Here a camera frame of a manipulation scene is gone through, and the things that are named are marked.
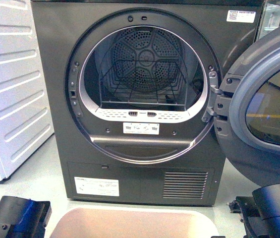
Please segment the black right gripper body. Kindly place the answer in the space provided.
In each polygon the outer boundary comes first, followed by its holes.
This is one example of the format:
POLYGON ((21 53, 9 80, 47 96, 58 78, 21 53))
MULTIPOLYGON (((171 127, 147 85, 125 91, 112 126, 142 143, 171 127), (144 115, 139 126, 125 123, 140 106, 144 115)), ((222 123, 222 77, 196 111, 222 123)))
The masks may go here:
POLYGON ((230 213, 240 215, 246 238, 280 238, 280 184, 237 196, 227 205, 230 213))

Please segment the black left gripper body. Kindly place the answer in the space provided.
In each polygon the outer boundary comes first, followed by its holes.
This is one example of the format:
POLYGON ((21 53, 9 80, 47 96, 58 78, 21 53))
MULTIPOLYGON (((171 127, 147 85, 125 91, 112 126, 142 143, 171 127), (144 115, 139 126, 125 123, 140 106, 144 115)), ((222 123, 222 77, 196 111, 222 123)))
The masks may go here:
POLYGON ((43 238, 51 214, 50 201, 3 196, 0 200, 0 238, 43 238))

